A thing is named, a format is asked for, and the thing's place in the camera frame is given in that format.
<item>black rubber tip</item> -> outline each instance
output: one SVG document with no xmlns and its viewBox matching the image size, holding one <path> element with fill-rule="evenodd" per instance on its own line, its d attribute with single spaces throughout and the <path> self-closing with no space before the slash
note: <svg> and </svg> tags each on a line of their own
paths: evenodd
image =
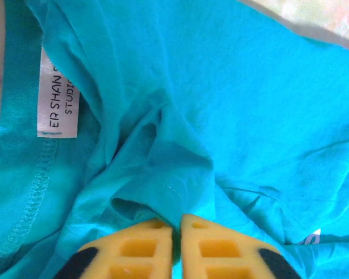
<svg viewBox="0 0 349 279">
<path fill-rule="evenodd" d="M 260 249 L 259 254 L 276 279 L 301 279 L 288 261 L 280 254 L 268 249 Z"/>
<path fill-rule="evenodd" d="M 96 257 L 97 253 L 98 249 L 96 247 L 90 247 L 75 253 L 61 268 L 54 279 L 79 279 Z"/>
</svg>

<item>clothing label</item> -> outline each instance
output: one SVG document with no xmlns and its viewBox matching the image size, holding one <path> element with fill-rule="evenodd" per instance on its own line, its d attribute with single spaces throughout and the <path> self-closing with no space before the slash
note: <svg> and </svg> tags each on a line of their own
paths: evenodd
<svg viewBox="0 0 349 279">
<path fill-rule="evenodd" d="M 80 91 L 41 50 L 37 108 L 37 135 L 45 138 L 76 138 Z"/>
</svg>

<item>stitching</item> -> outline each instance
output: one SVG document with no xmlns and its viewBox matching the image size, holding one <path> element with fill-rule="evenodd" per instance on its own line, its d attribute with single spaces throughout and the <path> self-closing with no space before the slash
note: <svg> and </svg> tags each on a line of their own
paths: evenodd
<svg viewBox="0 0 349 279">
<path fill-rule="evenodd" d="M 30 189 L 29 199 L 19 221 L 0 249 L 0 272 L 7 268 L 29 234 L 49 185 L 49 172 L 58 146 L 57 139 L 42 138 L 39 164 Z"/>
<path fill-rule="evenodd" d="M 38 132 L 41 135 L 62 135 L 61 132 L 53 133 L 53 132 Z"/>
</svg>

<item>t-shirt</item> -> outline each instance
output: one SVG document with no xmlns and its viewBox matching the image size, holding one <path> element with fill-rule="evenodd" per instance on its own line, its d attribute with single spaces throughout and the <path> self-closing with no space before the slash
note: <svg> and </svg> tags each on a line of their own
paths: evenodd
<svg viewBox="0 0 349 279">
<path fill-rule="evenodd" d="M 184 213 L 349 278 L 349 51 L 234 0 L 7 0 L 6 33 L 0 279 L 153 217 L 179 279 Z M 37 137 L 41 47 L 81 91 L 77 138 Z"/>
</svg>

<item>white label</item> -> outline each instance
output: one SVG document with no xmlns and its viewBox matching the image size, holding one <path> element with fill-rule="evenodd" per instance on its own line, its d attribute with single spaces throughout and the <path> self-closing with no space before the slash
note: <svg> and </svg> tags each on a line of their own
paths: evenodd
<svg viewBox="0 0 349 279">
<path fill-rule="evenodd" d="M 320 243 L 320 234 L 322 232 L 322 229 L 318 229 L 315 232 L 313 232 L 311 235 L 309 235 L 306 239 L 299 242 L 299 245 L 309 245 L 309 244 L 319 244 Z"/>
<path fill-rule="evenodd" d="M 37 107 L 37 135 L 43 138 L 76 138 L 80 91 L 41 50 Z"/>
</svg>

